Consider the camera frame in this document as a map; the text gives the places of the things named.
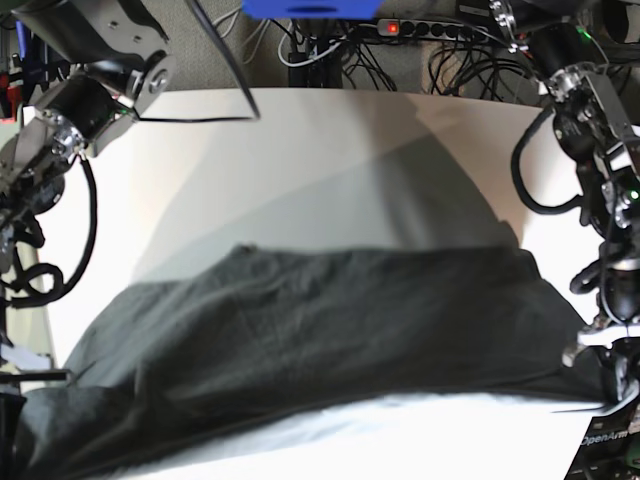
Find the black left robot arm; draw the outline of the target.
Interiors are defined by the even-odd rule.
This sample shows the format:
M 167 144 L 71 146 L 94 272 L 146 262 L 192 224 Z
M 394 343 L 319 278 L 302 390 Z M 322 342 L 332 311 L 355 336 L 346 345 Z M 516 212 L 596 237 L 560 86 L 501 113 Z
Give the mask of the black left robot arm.
M 602 238 L 597 259 L 570 283 L 575 295 L 595 292 L 598 313 L 562 356 L 571 368 L 589 350 L 602 368 L 614 410 L 639 396 L 630 342 L 639 336 L 639 136 L 608 75 L 609 60 L 579 22 L 587 1 L 492 1 L 491 17 L 508 49 L 523 55 L 550 103 L 511 155 L 521 202 L 539 215 L 578 209 L 580 223 Z M 575 164 L 580 194 L 563 204 L 536 201 L 524 185 L 521 158 L 546 121 Z

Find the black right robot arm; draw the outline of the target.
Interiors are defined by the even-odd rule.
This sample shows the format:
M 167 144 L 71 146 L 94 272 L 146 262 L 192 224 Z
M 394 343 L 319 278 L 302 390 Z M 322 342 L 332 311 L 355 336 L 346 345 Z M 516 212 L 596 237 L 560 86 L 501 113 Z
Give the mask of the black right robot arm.
M 169 38 L 140 1 L 15 1 L 18 21 L 52 47 L 73 69 L 46 91 L 34 117 L 1 149 L 1 306 L 47 306 L 70 293 L 94 251 L 98 194 L 90 165 L 138 123 L 166 90 L 176 71 Z M 89 228 L 73 275 L 37 263 L 24 267 L 17 246 L 40 249 L 38 216 L 61 199 L 65 176 L 80 165 L 89 193 Z

